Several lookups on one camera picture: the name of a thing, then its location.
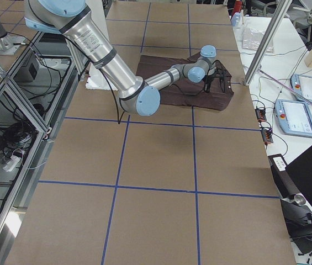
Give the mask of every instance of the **dark brown fabric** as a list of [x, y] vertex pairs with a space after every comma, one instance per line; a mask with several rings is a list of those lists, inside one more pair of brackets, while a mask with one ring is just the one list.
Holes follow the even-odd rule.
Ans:
[[[199, 56], [200, 54], [198, 53], [185, 60], [142, 55], [136, 75], [147, 79], [169, 69], [172, 65], [196, 62]], [[216, 61], [215, 65], [218, 68], [222, 67], [225, 69], [219, 61]], [[231, 75], [228, 72], [226, 73], [224, 78], [230, 81]], [[203, 91], [203, 81], [193, 83], [188, 79], [182, 79], [175, 82], [176, 86], [171, 85], [160, 91], [161, 104], [191, 105], [201, 108], [224, 110], [234, 94], [230, 83], [229, 86], [226, 84], [226, 82], [221, 84], [220, 79], [215, 78], [211, 84], [210, 92], [206, 93]]]

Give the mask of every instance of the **clear plastic bag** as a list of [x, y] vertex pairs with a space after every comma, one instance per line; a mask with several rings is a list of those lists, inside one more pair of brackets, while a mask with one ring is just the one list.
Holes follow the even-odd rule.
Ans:
[[[256, 51], [259, 44], [264, 37], [265, 31], [258, 31], [252, 28], [245, 28], [243, 30], [242, 48]], [[271, 40], [266, 52], [273, 53], [273, 41]]]

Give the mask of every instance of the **folded cloth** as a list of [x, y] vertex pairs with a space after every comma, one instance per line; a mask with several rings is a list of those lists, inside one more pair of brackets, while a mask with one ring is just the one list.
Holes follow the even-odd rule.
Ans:
[[[141, 55], [136, 75], [147, 79], [169, 69], [172, 65], [194, 63], [199, 57], [200, 53], [186, 60]], [[161, 104], [190, 105], [224, 110], [234, 95], [230, 83], [232, 76], [220, 61], [216, 60], [214, 63], [216, 66], [216, 75], [208, 92], [204, 89], [204, 81], [193, 83], [184, 78], [160, 91]]]

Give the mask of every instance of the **white desk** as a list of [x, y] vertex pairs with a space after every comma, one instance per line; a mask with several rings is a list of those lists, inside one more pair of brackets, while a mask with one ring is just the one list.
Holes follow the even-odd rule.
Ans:
[[[245, 18], [245, 26], [254, 28], [257, 30], [265, 30], [268, 26], [268, 23], [270, 21], [270, 18], [254, 18], [254, 17], [247, 17]], [[240, 31], [238, 29], [234, 29], [237, 45], [239, 51], [246, 52], [248, 54], [253, 54], [255, 51], [243, 49], [242, 48], [242, 41], [240, 38]], [[288, 51], [292, 51], [295, 49], [298, 49], [302, 46], [304, 46], [304, 43], [302, 42], [301, 38], [299, 37], [297, 31], [294, 29], [294, 26], [290, 22], [289, 19], [283, 19], [276, 35], [273, 39], [274, 44], [274, 53], [273, 54], [284, 54]], [[281, 78], [290, 78], [290, 73], [292, 69], [295, 67], [296, 63], [298, 62], [300, 56], [304, 53], [305, 47], [290, 52], [286, 55], [278, 55], [278, 56], [265, 56], [262, 60], [262, 70], [269, 75], [273, 76], [276, 79]], [[241, 60], [244, 66], [249, 67], [254, 55], [248, 55], [248, 54], [241, 54]], [[295, 73], [304, 73], [306, 71], [311, 70], [311, 68], [306, 67], [304, 63], [304, 59], [302, 59], [301, 63], [297, 67], [297, 70]], [[312, 71], [307, 73], [307, 75], [312, 76]], [[259, 95], [259, 82], [258, 79], [263, 75], [256, 74], [254, 79], [252, 80], [250, 84], [250, 92], [253, 95]], [[267, 80], [265, 78], [261, 79], [261, 96], [275, 102], [276, 98], [279, 95], [279, 91], [281, 90], [281, 87], [278, 86], [275, 82]], [[282, 93], [279, 95], [279, 99], [290, 99], [295, 100], [294, 96], [290, 94], [286, 89], [283, 88]], [[273, 104], [263, 98], [259, 98], [260, 101], [262, 101], [265, 106], [273, 107]], [[282, 130], [280, 129], [277, 119], [275, 116], [272, 116], [273, 109], [267, 109], [266, 110], [266, 116], [269, 123], [272, 125], [273, 132], [280, 137], [282, 137], [288, 144], [288, 152], [285, 155], [285, 160], [287, 163], [292, 162], [296, 157], [298, 157], [303, 151], [305, 151], [308, 147], [312, 145], [312, 139], [306, 138], [306, 137], [297, 137], [297, 136], [289, 136], [283, 134]], [[286, 146], [282, 140], [280, 140], [278, 137], [273, 136], [274, 143], [271, 145], [268, 145], [267, 147], [267, 155], [274, 155], [277, 153], [285, 153]], [[310, 262], [312, 262], [312, 257], [309, 257], [308, 255], [305, 256], [298, 256], [299, 250], [297, 246], [292, 243], [292, 247], [295, 252], [296, 261], [298, 263], [306, 263], [307, 259], [310, 258]]]

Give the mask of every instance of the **blue joint cap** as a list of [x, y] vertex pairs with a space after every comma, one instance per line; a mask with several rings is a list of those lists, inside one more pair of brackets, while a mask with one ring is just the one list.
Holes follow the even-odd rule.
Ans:
[[25, 19], [26, 26], [30, 29], [42, 31], [45, 33], [61, 34], [57, 28], [41, 24], [37, 21], [33, 21], [33, 20], [28, 19], [28, 18], [24, 18], [24, 19]]
[[38, 0], [49, 12], [61, 17], [74, 17], [84, 9], [85, 0]]
[[199, 83], [205, 77], [205, 70], [201, 67], [193, 67], [188, 72], [188, 78], [194, 83]]
[[158, 110], [160, 101], [160, 93], [155, 87], [144, 87], [138, 96], [136, 110], [141, 116], [150, 116]]
[[214, 58], [216, 57], [216, 48], [212, 45], [203, 46], [200, 52], [201, 56], [206, 58]]

